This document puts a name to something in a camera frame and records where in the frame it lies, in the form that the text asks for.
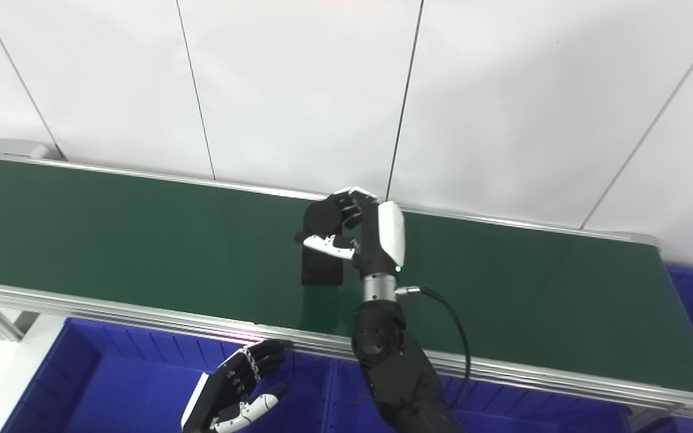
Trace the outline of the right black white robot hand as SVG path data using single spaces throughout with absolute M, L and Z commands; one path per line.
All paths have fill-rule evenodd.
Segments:
M 294 241 L 310 250 L 354 264 L 361 276 L 395 277 L 406 254 L 404 214 L 394 201 L 382 201 L 359 186 L 337 190 L 317 205 L 335 209 L 327 229 L 304 229 Z

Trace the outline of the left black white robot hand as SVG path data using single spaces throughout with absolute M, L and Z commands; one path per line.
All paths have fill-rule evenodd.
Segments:
M 280 370 L 285 340 L 267 339 L 234 351 L 212 373 L 202 373 L 181 418 L 182 432 L 237 432 L 283 400 L 284 383 L 254 395 L 261 381 Z

